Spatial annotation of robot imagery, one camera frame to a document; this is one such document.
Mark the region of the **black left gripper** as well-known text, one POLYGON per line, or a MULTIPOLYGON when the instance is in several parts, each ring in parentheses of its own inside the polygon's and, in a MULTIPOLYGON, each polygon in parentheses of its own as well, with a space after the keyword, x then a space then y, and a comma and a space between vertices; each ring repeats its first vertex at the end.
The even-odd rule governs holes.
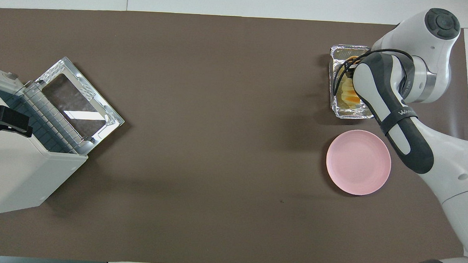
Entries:
POLYGON ((22 118, 21 113, 4 105, 0 105, 0 131, 20 133, 25 137, 33 135, 30 118, 22 118))

